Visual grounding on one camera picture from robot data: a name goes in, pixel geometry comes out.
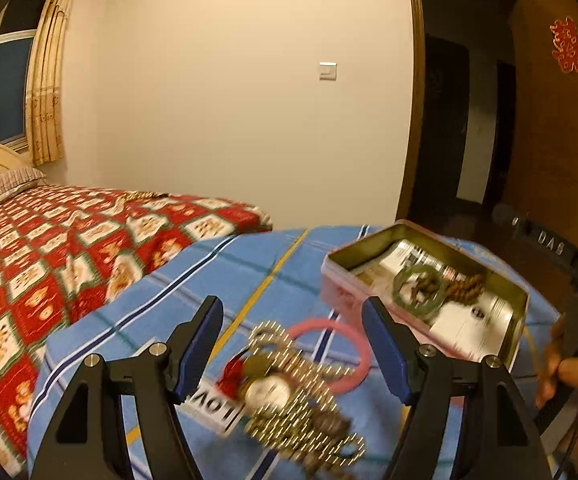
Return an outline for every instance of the green bangle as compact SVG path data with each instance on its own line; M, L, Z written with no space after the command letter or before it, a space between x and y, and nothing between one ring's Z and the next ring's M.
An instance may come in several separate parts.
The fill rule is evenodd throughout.
M400 294L402 287L406 282L408 282L409 278L413 274L425 273L431 275L435 281L439 282L440 288L438 288L430 300L426 300L415 305L412 303L407 303L402 297L402 294ZM393 301L395 301L396 304L400 307L404 308L407 312L412 313L414 316L425 319L442 306L446 296L446 288L447 284L444 281L444 278L434 267L428 265L414 265L400 270L400 272L393 279Z

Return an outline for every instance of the silver bolt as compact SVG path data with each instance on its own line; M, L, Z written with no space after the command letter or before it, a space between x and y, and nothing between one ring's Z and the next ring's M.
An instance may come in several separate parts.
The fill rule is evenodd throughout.
M149 353L151 355L159 356L166 352L166 345L164 343L153 343L149 347Z
M100 362L100 356L98 354L89 354L85 357L85 366L93 368Z
M502 366L502 361L497 355L488 355L485 357L485 364L489 368L499 368Z
M420 345L418 350L424 357L433 357L438 353L438 349L435 346L429 344Z

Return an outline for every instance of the blue gripper pad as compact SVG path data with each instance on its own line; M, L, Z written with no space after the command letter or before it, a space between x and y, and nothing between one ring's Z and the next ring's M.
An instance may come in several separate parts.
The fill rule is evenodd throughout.
M178 348L183 348L179 356L178 380L173 388L170 388L179 402L184 402L197 388L220 335L223 318L222 302L216 296L207 296L194 318L179 325L169 338L172 346L172 366L176 366L176 359L173 356L176 348L174 345L177 343Z
M415 371L409 368L417 368L415 348L418 346L411 330L405 325L395 323L382 302L376 297L368 298L362 305L362 325L389 391L403 404L411 405L415 392L409 382L409 377L410 372L415 373ZM394 338L401 335L403 337L399 343L410 344L411 341L406 336L406 332L410 338L413 338L415 346L411 349L403 348L403 351L400 351Z

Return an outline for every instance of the open box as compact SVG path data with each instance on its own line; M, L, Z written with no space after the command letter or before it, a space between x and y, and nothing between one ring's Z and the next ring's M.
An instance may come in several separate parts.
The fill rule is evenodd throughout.
M528 292L495 269L478 261L476 256L448 244L442 237L412 222L400 220L389 228L330 253L322 265L323 300L337 310L347 323L364 332L362 328L362 304L369 296L379 296L392 317L397 322L409 326L419 342L431 343L450 357L479 360L457 348L455 343L452 344L447 338L438 336L432 331L432 325L428 325L398 306L390 294L376 293L354 274L362 266L366 266L368 262L388 253L394 245L402 240L407 240L435 260L452 267L460 274L466 276L483 274L485 276L486 292L497 296L508 304L508 307L505 306L508 313L508 324L504 335L500 336L501 344L499 344L499 351L496 353L510 370L520 348L529 304Z

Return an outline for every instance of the window pane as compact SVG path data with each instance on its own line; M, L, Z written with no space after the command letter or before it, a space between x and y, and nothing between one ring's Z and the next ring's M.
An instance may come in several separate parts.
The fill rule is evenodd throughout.
M0 34L38 28L45 0L11 0L2 17Z
M24 135L24 83L33 38L0 44L0 142Z

